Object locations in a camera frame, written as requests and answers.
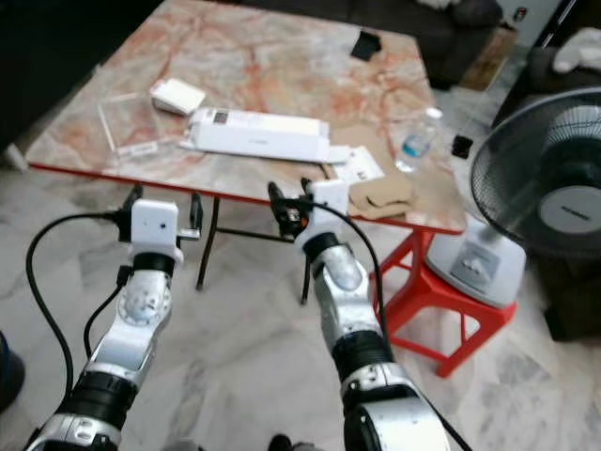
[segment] plastic bottle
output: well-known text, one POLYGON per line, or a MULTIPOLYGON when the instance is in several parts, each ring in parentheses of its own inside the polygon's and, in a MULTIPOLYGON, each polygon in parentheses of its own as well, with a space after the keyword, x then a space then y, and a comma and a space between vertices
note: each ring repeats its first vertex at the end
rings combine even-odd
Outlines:
POLYGON ((415 172, 424 155, 432 146, 437 133, 442 112, 438 108, 426 108, 420 123, 409 133, 403 146, 396 152, 396 167, 402 172, 415 172))

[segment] fan grille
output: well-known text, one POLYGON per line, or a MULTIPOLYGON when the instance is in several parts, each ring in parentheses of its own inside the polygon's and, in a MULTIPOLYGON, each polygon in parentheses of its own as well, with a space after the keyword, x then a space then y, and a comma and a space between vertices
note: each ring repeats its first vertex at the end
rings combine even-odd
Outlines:
POLYGON ((562 233, 540 217, 547 194, 575 184, 601 188, 601 88, 523 108, 491 133, 471 169, 476 205, 501 233, 541 254, 601 257, 601 228, 562 233))

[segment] table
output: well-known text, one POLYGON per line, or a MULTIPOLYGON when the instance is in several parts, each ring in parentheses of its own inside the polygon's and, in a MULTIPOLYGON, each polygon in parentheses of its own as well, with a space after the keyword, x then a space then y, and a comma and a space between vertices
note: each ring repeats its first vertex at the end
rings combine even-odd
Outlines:
MULTIPOLYGON (((295 195, 302 177, 324 179, 325 173, 317 164, 179 148, 186 119, 155 111, 145 104, 146 93, 157 80, 177 77, 207 92, 204 105, 316 117, 332 129, 362 123, 393 152, 434 104, 432 93, 415 39, 378 31, 382 51, 366 63, 349 56, 359 33, 356 25, 167 0, 74 96, 32 145, 27 161, 38 169, 212 196, 200 288, 215 233, 240 233, 218 227, 221 198, 268 204, 269 181, 295 195), (156 146, 149 152, 115 149, 105 133, 107 120, 119 145, 155 140, 156 146)), ((411 209, 379 221, 414 230, 397 250, 422 242, 422 233, 458 234, 466 226, 453 172, 436 158, 415 180, 411 209)))

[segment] red table edge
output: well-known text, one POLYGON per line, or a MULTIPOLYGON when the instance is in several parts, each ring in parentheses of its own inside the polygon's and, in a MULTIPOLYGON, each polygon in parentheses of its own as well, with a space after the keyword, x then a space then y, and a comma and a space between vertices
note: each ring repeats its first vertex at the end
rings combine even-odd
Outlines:
MULTIPOLYGON (((88 178, 92 178, 92 179, 105 179, 105 180, 117 181, 117 182, 123 182, 123 183, 142 183, 143 185, 146 185, 146 186, 151 186, 154 188, 161 188, 164 190, 180 191, 180 192, 184 192, 184 193, 200 193, 200 194, 208 195, 210 197, 220 197, 221 199, 234 200, 237 202, 247 202, 249 204, 257 204, 257 205, 264 205, 264 206, 268 206, 270 204, 270 202, 267 199, 265 199, 265 200, 264 199, 255 199, 252 197, 244 197, 242 195, 217 193, 217 192, 212 192, 212 191, 207 191, 207 190, 199 190, 197 188, 192 188, 192 187, 189 188, 189 187, 184 187, 184 186, 170 185, 168 183, 160 183, 158 181, 146 181, 146 180, 139 180, 139 179, 130 179, 127 177, 122 177, 122 176, 111 176, 108 174, 91 173, 91 172, 87 172, 84 170, 67 169, 64 167, 52 166, 50 164, 44 164, 44 163, 29 162, 29 165, 35 169, 41 169, 41 170, 46 170, 46 171, 51 171, 51 172, 59 172, 59 173, 63 173, 63 174, 70 174, 73 176, 88 177, 88 178)), ((366 218, 363 218, 362 216, 353 216, 353 219, 359 220, 359 221, 365 221, 368 223, 384 224, 386 226, 411 228, 411 229, 413 229, 413 231, 416 231, 416 232, 430 232, 430 233, 439 233, 439 234, 443 234, 443 235, 461 235, 464 232, 464 230, 452 230, 452 229, 448 229, 448 228, 431 227, 431 226, 427 226, 427 225, 403 223, 400 221, 395 221, 393 219, 387 219, 387 218, 366 219, 366 218)))

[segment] tiled floor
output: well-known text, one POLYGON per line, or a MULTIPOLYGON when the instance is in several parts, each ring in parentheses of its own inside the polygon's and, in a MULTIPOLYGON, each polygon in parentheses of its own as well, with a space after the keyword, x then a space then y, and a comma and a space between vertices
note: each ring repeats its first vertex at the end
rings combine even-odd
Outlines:
MULTIPOLYGON (((463 89, 437 93, 448 125, 482 142, 487 123, 515 77, 510 61, 484 96, 463 89)), ((455 160, 467 192, 469 162, 455 160)), ((50 415, 64 384, 53 336, 35 307, 24 277, 24 254, 33 234, 53 218, 117 205, 129 187, 30 171, 0 172, 0 329, 27 366, 23 392, 0 417, 0 451, 21 449, 35 425, 50 415)), ((174 199, 187 216, 186 196, 174 199)), ((225 221, 275 231, 270 211, 224 203, 225 221)), ((380 257, 406 231, 362 225, 380 257)), ((347 235, 369 266, 359 242, 347 235)), ((159 353, 130 412, 121 449, 160 449, 191 437, 208 451, 262 451, 284 431, 327 451, 342 450, 341 405, 335 370, 322 342, 316 300, 302 308, 301 257, 285 244, 218 236, 205 289, 193 289, 204 242, 186 243, 187 262, 174 281, 173 317, 159 353)), ((57 229, 40 246, 36 273, 47 302, 73 348, 76 371, 84 364, 85 318, 112 290, 125 259, 109 225, 92 222, 57 229)), ((391 292, 402 283, 386 280, 391 292)), ((478 450, 596 450, 601 443, 601 349, 553 342, 543 321, 545 300, 527 271, 515 320, 448 380, 410 352, 396 357, 433 402, 478 450)), ((103 314, 100 336, 111 320, 103 314)), ((406 333, 448 349, 455 321, 420 316, 406 333)))

